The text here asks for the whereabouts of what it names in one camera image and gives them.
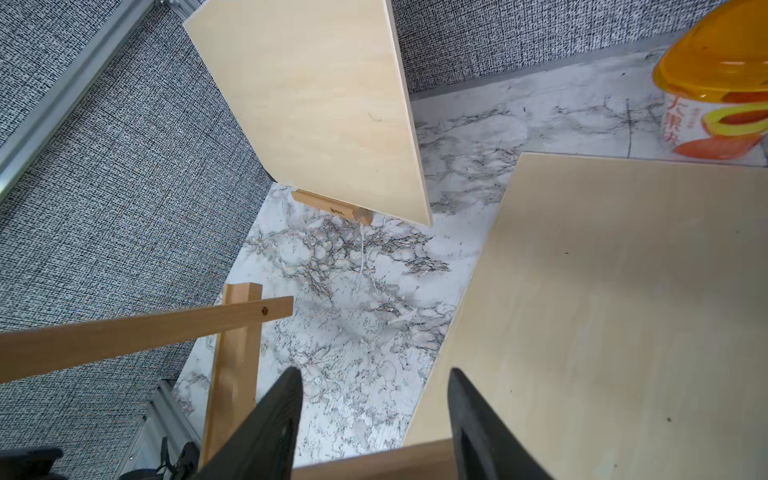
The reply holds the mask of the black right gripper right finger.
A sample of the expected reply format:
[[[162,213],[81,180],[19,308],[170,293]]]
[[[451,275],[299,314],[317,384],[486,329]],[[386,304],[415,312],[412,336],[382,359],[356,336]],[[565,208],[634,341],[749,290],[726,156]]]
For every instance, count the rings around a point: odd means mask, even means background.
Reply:
[[[460,479],[551,479],[458,368],[447,400]]]

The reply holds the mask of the light wooden board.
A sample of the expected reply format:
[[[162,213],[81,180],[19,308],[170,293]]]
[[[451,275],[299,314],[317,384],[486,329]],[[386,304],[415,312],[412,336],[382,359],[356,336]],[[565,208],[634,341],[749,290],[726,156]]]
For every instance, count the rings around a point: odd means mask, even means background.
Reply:
[[[430,225],[387,1],[208,1],[184,22],[278,182]]]
[[[452,368],[555,478],[765,478],[766,170],[523,154],[406,445]]]

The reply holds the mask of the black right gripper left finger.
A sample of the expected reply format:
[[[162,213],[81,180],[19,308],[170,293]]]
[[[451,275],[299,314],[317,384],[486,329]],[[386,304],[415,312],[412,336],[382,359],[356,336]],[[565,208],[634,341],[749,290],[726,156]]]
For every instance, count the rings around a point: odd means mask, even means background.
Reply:
[[[289,479],[302,410],[299,369],[287,368],[196,479]]]

